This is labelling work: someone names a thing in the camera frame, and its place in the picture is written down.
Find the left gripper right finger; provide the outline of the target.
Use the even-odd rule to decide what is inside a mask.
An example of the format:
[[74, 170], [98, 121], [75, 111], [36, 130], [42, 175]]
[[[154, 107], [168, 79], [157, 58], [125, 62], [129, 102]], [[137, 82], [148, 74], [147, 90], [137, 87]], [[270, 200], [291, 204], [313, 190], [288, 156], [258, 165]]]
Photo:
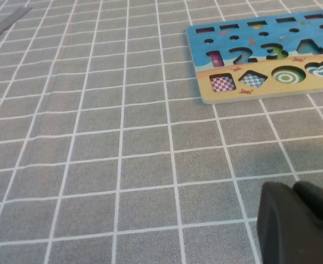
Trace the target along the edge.
[[293, 191], [311, 213], [323, 223], [323, 189], [308, 181], [298, 181], [294, 184]]

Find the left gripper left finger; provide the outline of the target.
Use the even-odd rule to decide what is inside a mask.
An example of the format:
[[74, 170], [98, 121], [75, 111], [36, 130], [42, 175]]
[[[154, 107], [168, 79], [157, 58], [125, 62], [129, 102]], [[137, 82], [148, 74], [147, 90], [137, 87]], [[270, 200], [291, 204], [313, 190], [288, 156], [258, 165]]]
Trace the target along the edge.
[[257, 234], [263, 263], [323, 263], [323, 223], [293, 186], [263, 184]]

